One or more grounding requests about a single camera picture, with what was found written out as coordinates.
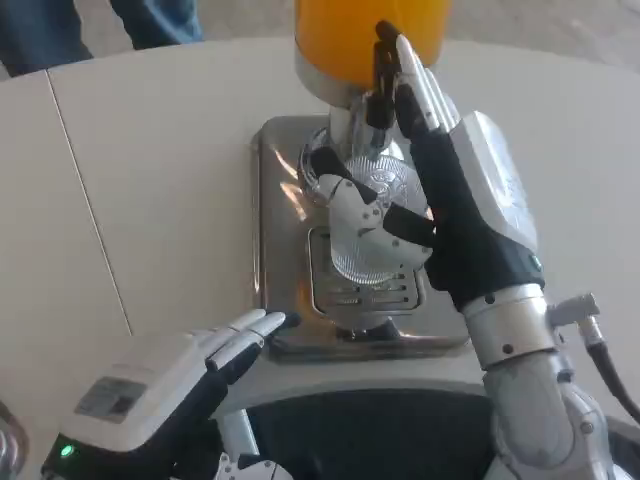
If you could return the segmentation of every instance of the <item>black cable connector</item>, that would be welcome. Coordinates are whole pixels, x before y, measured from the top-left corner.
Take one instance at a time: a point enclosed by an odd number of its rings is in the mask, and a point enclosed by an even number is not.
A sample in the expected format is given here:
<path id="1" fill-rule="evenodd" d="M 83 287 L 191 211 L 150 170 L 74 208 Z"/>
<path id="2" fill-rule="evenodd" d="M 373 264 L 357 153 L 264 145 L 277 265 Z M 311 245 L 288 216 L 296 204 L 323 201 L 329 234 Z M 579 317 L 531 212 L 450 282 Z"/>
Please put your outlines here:
<path id="1" fill-rule="evenodd" d="M 618 399 L 620 405 L 627 411 L 629 415 L 640 424 L 640 407 L 636 404 L 627 389 L 622 383 L 622 379 L 618 375 L 611 355 L 609 355 L 609 349 L 604 342 L 596 343 L 594 345 L 587 346 L 587 352 L 593 363 L 595 364 L 598 372 L 611 394 Z"/>

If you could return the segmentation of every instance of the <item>stainless steel base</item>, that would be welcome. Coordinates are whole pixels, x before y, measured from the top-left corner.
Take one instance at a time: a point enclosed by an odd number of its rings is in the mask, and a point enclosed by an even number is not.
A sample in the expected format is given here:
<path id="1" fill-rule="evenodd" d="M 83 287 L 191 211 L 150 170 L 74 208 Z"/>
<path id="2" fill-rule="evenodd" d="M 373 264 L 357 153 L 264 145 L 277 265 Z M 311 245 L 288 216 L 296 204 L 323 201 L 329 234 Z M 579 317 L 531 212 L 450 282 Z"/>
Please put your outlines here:
<path id="1" fill-rule="evenodd" d="M 271 354 L 362 360 L 442 355 L 465 345 L 464 319 L 448 295 L 431 289 L 424 270 L 363 287 L 333 269 L 326 209 L 304 195 L 297 168 L 303 146 L 326 124 L 323 116 L 278 117 L 254 139 L 256 303 L 303 319 L 274 339 Z"/>

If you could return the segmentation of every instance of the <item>robotic arm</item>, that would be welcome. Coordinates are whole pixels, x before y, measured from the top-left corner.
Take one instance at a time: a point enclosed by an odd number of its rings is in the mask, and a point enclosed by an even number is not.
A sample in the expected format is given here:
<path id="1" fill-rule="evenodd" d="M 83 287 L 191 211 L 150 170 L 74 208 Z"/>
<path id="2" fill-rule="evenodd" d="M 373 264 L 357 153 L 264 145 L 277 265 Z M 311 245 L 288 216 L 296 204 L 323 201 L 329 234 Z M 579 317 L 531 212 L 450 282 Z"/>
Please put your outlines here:
<path id="1" fill-rule="evenodd" d="M 211 451 L 195 459 L 189 452 L 211 436 L 209 418 L 265 340 L 298 321 L 253 310 L 219 330 L 135 338 L 129 353 L 93 384 L 63 423 L 43 478 L 292 480 L 282 467 L 259 457 L 222 454 L 215 461 Z M 194 463 L 204 473 L 183 476 Z"/>
<path id="2" fill-rule="evenodd" d="M 379 95 L 393 102 L 434 217 L 423 221 L 435 227 L 421 235 L 426 241 L 405 238 L 433 249 L 430 283 L 464 315 L 495 408 L 497 460 L 488 478 L 629 478 L 613 464 L 598 404 L 573 383 L 558 327 L 580 326 L 634 418 L 637 407 L 606 350 L 594 348 L 603 339 L 593 297 L 545 301 L 533 218 L 502 133 L 479 112 L 458 120 L 408 40 L 386 22 L 377 33 Z"/>

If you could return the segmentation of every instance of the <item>jeans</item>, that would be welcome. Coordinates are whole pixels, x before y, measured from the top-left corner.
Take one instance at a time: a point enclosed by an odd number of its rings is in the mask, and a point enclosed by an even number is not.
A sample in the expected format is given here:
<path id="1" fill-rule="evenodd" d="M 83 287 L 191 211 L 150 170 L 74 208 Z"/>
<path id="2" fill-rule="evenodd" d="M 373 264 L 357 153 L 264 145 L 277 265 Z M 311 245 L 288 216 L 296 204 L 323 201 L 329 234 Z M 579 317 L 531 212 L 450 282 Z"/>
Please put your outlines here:
<path id="1" fill-rule="evenodd" d="M 202 40 L 196 0 L 110 0 L 136 50 Z M 12 77 L 92 58 L 73 0 L 0 0 L 0 61 Z"/>

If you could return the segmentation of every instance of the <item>orange juice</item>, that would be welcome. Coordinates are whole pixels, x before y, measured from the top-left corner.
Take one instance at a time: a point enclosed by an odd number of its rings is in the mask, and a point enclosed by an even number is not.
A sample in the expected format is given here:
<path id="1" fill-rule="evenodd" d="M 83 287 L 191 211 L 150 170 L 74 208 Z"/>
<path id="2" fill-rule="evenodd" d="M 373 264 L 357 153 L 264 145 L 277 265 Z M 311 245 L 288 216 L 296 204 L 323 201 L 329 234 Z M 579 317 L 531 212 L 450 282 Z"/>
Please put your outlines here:
<path id="1" fill-rule="evenodd" d="M 371 88 L 375 26 L 395 25 L 422 63 L 433 64 L 449 13 L 450 0 L 296 0 L 296 42 L 322 72 Z"/>

